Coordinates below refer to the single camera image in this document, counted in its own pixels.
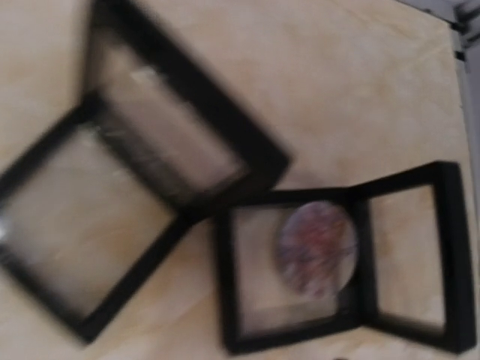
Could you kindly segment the round silver purple brooch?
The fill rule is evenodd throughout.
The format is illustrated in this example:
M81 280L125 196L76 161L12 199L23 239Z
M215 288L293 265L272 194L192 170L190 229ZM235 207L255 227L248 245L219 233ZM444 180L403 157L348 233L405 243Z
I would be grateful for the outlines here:
M299 295L314 298L341 288L341 263L356 251L356 233L347 211L325 200L298 207L274 245L284 283Z

